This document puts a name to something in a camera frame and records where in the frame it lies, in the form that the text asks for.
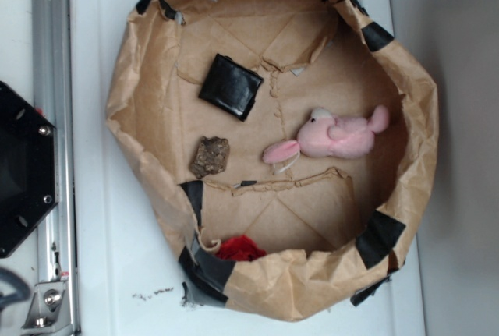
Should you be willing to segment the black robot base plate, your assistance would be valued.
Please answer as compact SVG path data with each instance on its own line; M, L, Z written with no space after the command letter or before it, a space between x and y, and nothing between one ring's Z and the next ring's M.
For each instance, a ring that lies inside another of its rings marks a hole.
M55 127L1 83L1 258L11 256L57 203Z

